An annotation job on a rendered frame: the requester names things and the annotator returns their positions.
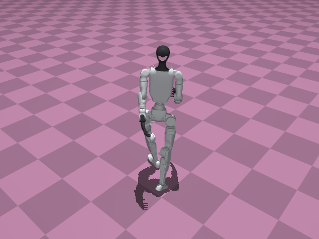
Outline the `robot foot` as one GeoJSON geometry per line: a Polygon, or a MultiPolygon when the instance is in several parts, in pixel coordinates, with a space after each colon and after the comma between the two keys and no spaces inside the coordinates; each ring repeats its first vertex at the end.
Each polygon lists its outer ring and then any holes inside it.
{"type": "Polygon", "coordinates": [[[154,164],[154,166],[156,167],[156,168],[160,168],[160,161],[158,160],[156,160],[156,162],[153,160],[153,157],[152,157],[152,155],[151,154],[149,154],[148,155],[148,159],[149,159],[149,161],[151,162],[151,163],[153,163],[154,164]]]}
{"type": "Polygon", "coordinates": [[[161,191],[163,189],[167,189],[168,188],[168,184],[164,183],[164,185],[162,185],[162,182],[161,183],[158,183],[157,186],[156,186],[156,190],[158,191],[161,191]]]}

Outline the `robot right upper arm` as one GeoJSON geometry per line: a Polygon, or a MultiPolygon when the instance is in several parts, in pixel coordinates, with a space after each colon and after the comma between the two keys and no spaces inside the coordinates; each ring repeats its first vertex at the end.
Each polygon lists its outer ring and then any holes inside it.
{"type": "Polygon", "coordinates": [[[173,70],[175,81],[175,91],[174,100],[181,101],[181,92],[183,88],[183,75],[180,71],[173,70]]]}

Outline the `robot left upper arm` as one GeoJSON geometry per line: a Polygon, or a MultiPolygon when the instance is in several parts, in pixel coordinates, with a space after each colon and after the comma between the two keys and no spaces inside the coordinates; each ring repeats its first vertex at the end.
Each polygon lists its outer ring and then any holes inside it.
{"type": "Polygon", "coordinates": [[[147,87],[148,87],[148,80],[151,69],[143,69],[140,73],[140,92],[142,94],[142,100],[145,100],[148,97],[147,94],[147,87]]]}

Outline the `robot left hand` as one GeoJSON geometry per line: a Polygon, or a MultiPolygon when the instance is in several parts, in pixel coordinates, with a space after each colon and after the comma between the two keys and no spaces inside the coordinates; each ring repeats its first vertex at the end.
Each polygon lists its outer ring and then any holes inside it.
{"type": "Polygon", "coordinates": [[[146,121],[145,120],[145,116],[144,115],[140,115],[140,118],[141,118],[141,120],[140,120],[141,127],[142,127],[142,130],[144,131],[145,136],[150,137],[150,134],[148,134],[148,132],[145,129],[145,121],[146,121]]]}

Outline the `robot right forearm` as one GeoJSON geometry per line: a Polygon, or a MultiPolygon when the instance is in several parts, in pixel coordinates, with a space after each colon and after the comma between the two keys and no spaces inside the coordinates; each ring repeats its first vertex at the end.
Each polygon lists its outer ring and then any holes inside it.
{"type": "MultiPolygon", "coordinates": [[[[181,94],[181,101],[182,101],[182,94],[181,94]]],[[[179,104],[181,101],[176,101],[176,100],[174,100],[174,102],[175,102],[175,104],[179,104]]]]}

